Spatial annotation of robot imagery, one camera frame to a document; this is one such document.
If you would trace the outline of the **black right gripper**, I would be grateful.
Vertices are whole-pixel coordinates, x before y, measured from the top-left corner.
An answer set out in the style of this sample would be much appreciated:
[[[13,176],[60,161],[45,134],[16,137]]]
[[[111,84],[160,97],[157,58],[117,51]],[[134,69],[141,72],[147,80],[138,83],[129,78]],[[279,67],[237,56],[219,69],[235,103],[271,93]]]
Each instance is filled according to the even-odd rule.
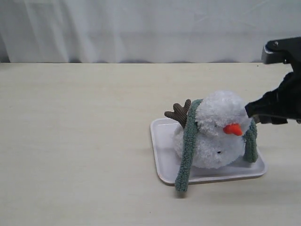
[[[245,106],[248,117],[256,124],[287,124],[288,120],[301,123],[301,76],[289,72],[273,91]]]

